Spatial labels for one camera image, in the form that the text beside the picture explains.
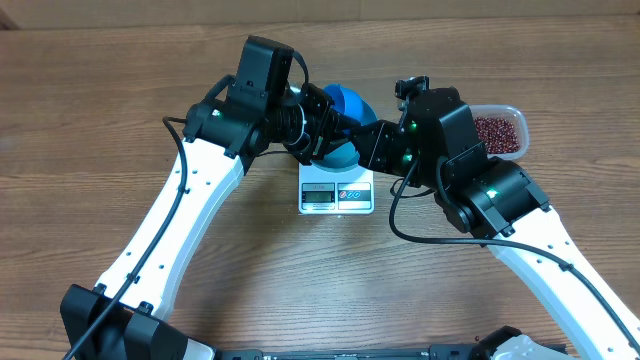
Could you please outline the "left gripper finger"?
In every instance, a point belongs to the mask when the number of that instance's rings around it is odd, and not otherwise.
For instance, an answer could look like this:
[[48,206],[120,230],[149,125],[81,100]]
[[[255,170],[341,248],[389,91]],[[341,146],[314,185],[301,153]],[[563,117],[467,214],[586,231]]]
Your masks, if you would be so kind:
[[349,158],[353,154],[349,138],[340,136],[338,138],[320,138],[317,147],[317,158],[324,159],[326,156],[332,158]]
[[361,123],[335,109],[330,109],[328,113],[328,134],[331,138],[346,138],[351,132],[361,126]]

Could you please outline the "blue plastic measuring scoop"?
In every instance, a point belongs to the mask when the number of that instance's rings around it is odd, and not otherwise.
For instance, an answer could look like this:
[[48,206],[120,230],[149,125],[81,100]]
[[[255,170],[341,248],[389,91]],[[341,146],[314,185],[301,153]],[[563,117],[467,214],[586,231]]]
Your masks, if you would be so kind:
[[333,108],[342,115],[357,120],[362,125],[376,120],[371,107],[355,91],[340,84],[327,85],[324,91],[334,101]]

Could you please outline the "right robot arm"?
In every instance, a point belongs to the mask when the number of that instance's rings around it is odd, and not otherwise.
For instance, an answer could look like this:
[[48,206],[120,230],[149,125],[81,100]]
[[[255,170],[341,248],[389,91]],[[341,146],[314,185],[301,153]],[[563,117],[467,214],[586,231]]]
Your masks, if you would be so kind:
[[639,319],[580,252],[547,194],[519,165],[490,157],[455,88],[402,90],[399,122],[350,131],[360,164],[425,186],[459,238],[409,235],[433,245],[486,247],[530,289],[584,359],[636,359]]

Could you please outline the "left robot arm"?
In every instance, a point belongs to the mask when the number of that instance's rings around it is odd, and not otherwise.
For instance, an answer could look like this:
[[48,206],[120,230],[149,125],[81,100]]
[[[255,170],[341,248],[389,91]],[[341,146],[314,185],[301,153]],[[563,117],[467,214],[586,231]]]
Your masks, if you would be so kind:
[[343,144],[361,115],[312,84],[222,78],[171,134],[178,156],[164,187],[93,289],[73,285],[60,312],[68,359],[215,359],[168,324],[183,276],[211,221],[272,143],[309,163]]

